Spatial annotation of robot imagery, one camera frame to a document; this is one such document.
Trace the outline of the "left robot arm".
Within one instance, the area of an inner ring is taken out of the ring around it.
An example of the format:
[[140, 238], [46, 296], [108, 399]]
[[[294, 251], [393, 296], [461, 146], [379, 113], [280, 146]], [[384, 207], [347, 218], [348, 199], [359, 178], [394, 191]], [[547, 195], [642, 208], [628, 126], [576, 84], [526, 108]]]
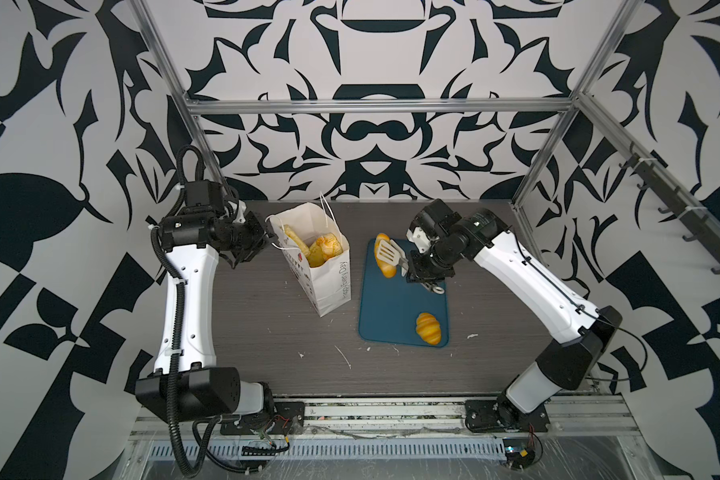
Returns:
[[165, 423], [217, 415], [273, 415], [270, 388], [242, 380], [234, 367], [218, 366], [212, 339], [212, 294], [219, 262], [248, 262], [270, 238], [259, 214], [247, 212], [231, 220], [211, 207], [166, 216], [152, 228], [153, 250], [166, 271], [165, 320], [153, 371], [137, 380], [135, 395]]

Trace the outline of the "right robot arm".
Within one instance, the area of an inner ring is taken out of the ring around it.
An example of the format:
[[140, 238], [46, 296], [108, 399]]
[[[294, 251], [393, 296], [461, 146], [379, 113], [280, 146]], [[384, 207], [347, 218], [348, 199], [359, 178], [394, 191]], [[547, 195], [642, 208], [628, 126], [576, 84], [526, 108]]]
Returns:
[[509, 288], [550, 334], [549, 345], [498, 397], [503, 425], [576, 389], [620, 327], [615, 308], [598, 307], [568, 288], [487, 209], [463, 217], [436, 200], [412, 220], [406, 238], [414, 246], [406, 254], [407, 281], [435, 285], [454, 276], [458, 261], [472, 261]]

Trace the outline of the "white paper bag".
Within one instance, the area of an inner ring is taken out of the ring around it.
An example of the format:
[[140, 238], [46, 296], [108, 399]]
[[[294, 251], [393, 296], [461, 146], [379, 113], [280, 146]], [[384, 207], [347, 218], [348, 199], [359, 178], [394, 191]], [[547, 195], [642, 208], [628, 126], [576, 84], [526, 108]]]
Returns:
[[324, 196], [317, 204], [302, 203], [267, 221], [276, 235], [276, 248], [319, 316], [350, 301], [350, 246]]

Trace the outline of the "round flaky pastry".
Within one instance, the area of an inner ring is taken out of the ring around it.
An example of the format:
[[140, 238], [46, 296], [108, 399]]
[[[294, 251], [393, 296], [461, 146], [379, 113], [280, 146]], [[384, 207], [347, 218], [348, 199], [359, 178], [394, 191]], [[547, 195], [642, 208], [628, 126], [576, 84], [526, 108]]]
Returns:
[[344, 251], [341, 241], [333, 233], [319, 236], [315, 244], [325, 260], [335, 258]]

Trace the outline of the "striped bun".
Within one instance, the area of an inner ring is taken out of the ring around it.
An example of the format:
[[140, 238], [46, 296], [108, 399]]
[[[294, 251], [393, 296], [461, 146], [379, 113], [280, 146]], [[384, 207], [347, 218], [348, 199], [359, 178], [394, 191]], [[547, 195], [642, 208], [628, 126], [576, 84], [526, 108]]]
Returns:
[[416, 333], [426, 344], [437, 346], [442, 341], [439, 321], [431, 313], [423, 312], [416, 319]]

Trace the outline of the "metal tongs white tips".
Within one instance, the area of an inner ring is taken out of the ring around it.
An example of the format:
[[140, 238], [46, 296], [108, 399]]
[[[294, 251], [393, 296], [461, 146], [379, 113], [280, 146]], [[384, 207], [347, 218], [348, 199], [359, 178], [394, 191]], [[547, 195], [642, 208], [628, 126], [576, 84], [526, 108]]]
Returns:
[[[389, 239], [378, 238], [378, 245], [374, 247], [374, 257], [376, 260], [395, 266], [398, 268], [400, 276], [406, 281], [410, 280], [408, 277], [408, 261], [405, 257], [405, 252], [402, 248], [394, 241]], [[413, 283], [421, 284], [426, 290], [438, 294], [445, 294], [444, 287], [441, 287], [433, 282], [418, 282]]]

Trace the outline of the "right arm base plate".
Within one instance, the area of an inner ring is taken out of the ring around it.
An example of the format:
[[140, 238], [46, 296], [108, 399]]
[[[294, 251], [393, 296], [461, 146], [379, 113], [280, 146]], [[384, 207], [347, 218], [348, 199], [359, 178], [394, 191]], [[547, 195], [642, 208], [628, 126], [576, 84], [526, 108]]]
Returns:
[[523, 413], [506, 399], [467, 400], [465, 426], [473, 433], [547, 432], [549, 416], [544, 405]]

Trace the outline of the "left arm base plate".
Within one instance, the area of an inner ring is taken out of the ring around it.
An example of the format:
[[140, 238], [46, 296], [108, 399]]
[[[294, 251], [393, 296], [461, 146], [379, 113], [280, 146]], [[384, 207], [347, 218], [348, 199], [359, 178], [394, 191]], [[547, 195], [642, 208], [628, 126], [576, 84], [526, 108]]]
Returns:
[[305, 410], [304, 402], [277, 400], [259, 413], [222, 422], [220, 433], [227, 436], [297, 433], [303, 427]]

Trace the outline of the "croissant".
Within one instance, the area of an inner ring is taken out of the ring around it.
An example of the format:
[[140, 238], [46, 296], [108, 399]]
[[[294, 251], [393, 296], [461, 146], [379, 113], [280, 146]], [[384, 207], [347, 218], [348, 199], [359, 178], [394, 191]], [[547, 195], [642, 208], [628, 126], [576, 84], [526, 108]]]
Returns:
[[382, 275], [391, 279], [397, 274], [400, 253], [397, 244], [386, 234], [379, 233], [374, 243], [374, 258]]
[[320, 245], [315, 242], [310, 247], [311, 253], [309, 254], [307, 258], [307, 261], [309, 263], [309, 266], [311, 268], [317, 268], [323, 265], [326, 261], [325, 255], [320, 247]]

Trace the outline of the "small striped bread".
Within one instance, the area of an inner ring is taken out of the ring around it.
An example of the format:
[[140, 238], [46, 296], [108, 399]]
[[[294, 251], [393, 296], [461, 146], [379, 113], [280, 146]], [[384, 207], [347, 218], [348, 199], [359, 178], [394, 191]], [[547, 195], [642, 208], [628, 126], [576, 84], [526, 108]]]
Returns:
[[294, 242], [294, 244], [299, 248], [301, 253], [308, 257], [311, 253], [310, 248], [307, 246], [307, 244], [298, 236], [298, 234], [289, 226], [285, 225], [283, 227], [284, 233], [286, 236]]

